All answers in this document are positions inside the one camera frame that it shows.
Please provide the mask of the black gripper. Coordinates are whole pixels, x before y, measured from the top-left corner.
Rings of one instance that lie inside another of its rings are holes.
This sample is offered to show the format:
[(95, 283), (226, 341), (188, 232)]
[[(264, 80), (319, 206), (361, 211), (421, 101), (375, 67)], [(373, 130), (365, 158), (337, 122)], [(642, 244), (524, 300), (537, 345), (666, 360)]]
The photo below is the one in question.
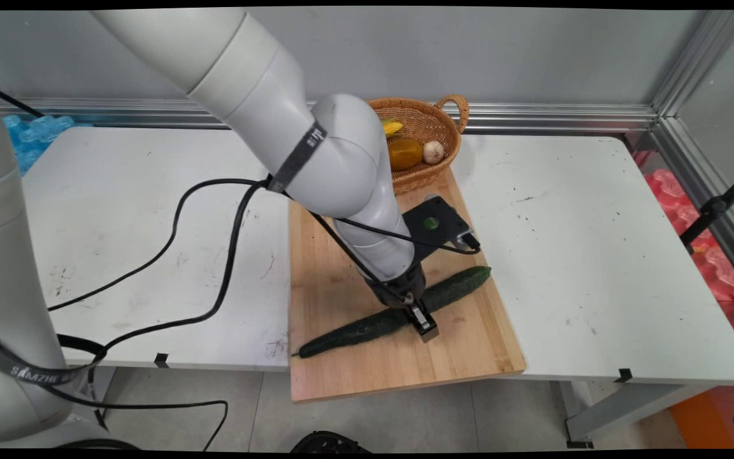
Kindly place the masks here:
[(395, 279), (376, 282), (367, 277), (365, 282), (382, 305), (388, 308), (408, 310), (408, 320), (414, 326), (422, 342), (430, 342), (439, 336), (436, 320), (421, 300), (426, 290), (426, 278), (422, 264), (412, 265)]

